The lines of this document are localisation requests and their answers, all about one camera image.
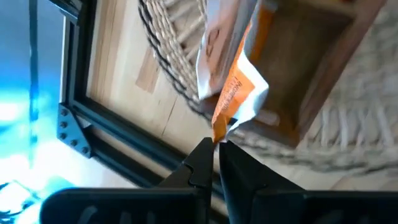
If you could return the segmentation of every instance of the wooden crate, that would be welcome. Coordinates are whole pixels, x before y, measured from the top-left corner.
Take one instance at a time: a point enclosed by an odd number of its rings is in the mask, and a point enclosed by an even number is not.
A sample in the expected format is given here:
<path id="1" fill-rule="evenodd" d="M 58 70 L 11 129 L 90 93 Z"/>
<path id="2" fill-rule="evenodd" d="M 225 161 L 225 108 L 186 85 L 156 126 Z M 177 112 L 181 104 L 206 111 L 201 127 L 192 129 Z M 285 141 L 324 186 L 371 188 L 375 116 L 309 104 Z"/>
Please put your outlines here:
<path id="1" fill-rule="evenodd" d="M 264 111 L 241 128 L 296 147 L 384 3 L 280 1 L 255 65 L 269 84 Z M 205 100 L 203 109 L 214 110 L 217 99 Z M 276 113 L 279 122 L 266 124 L 265 111 Z"/>

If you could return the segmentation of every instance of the orange and white snack bag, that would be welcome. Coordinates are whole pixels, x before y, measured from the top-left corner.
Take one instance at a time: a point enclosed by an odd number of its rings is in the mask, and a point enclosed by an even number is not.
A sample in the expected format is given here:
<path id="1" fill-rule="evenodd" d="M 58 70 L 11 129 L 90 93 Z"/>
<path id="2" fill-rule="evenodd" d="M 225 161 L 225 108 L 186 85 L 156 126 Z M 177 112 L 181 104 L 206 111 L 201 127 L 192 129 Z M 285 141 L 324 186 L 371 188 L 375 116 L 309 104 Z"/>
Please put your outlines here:
<path id="1" fill-rule="evenodd" d="M 259 62 L 276 9 L 275 2 L 258 0 L 252 11 L 211 121 L 214 142 L 253 119 L 266 99 L 269 86 L 254 65 Z"/>
<path id="2" fill-rule="evenodd" d="M 219 93 L 257 0 L 208 0 L 196 72 L 199 100 Z"/>

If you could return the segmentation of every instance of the screw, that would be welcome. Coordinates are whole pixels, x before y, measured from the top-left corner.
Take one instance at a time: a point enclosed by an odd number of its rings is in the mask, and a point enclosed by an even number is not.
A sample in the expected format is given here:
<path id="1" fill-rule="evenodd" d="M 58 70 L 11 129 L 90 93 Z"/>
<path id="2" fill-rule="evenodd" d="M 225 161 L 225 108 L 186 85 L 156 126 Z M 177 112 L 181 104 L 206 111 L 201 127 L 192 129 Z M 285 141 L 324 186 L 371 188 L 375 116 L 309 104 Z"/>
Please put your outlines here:
<path id="1" fill-rule="evenodd" d="M 71 145 L 71 146 L 76 146 L 76 145 L 77 145 L 77 141 L 76 141 L 76 140 L 70 141 L 70 145 Z"/>
<path id="2" fill-rule="evenodd" d="M 60 139 L 65 139 L 65 138 L 67 138 L 67 134 L 61 133 L 61 134 L 60 134 Z"/>
<path id="3" fill-rule="evenodd" d="M 65 110 L 65 109 L 62 109 L 61 110 L 61 115 L 62 116 L 66 116 L 68 114 L 68 111 L 67 110 Z"/>
<path id="4" fill-rule="evenodd" d="M 81 149 L 81 152 L 86 154 L 88 152 L 88 148 L 87 147 L 83 147 L 83 149 Z"/>
<path id="5" fill-rule="evenodd" d="M 60 126 L 61 126 L 61 128 L 66 128 L 68 126 L 68 123 L 62 121 L 60 123 Z"/>

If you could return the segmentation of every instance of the blue light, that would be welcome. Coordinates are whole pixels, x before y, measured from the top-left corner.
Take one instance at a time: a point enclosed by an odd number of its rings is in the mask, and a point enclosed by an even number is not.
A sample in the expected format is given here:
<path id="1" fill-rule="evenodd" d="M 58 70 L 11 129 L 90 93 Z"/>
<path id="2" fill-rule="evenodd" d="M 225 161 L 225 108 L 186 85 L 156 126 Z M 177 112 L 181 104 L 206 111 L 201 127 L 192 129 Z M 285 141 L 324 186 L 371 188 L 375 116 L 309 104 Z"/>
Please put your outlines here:
<path id="1" fill-rule="evenodd" d="M 38 150 L 45 153 L 52 146 L 54 145 L 51 142 L 39 144 Z M 8 158 L 0 158 L 0 170 L 7 171 L 0 172 L 0 183 L 10 183 L 0 191 L 0 211 L 23 211 L 15 217 L 15 223 L 38 223 L 43 200 L 58 190 L 73 187 L 72 183 L 49 169 L 51 164 L 40 163 L 44 162 L 43 159 L 45 158 L 39 159 L 41 161 L 30 168 L 26 155 L 14 154 Z M 23 204 L 26 202 L 31 202 L 32 205 L 24 210 Z"/>
<path id="2" fill-rule="evenodd" d="M 16 121 L 23 114 L 19 108 L 21 105 L 17 103 L 2 103 L 0 102 L 0 123 L 9 123 Z"/>

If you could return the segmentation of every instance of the black aluminum extrusion frame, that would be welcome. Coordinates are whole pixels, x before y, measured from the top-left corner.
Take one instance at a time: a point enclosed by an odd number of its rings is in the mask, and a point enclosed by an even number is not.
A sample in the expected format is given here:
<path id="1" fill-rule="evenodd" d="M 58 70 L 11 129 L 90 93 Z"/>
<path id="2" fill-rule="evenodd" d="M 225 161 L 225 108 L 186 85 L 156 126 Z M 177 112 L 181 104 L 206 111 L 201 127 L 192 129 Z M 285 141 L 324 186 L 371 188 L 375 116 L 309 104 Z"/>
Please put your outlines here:
<path id="1" fill-rule="evenodd" d="M 156 186 L 163 180 L 162 177 L 119 152 L 95 136 L 90 129 L 105 131 L 132 150 L 141 152 L 170 170 L 175 170 L 187 155 L 86 96 L 96 0 L 50 1 L 57 5 L 66 17 L 60 107 L 67 108 L 74 116 L 90 123 L 87 128 L 82 128 L 90 145 L 89 152 L 87 148 L 69 145 L 140 187 Z M 216 173 L 213 173 L 213 195 L 223 200 L 220 177 Z M 212 210 L 212 217 L 218 223 L 227 222 L 227 218 L 215 210 Z"/>

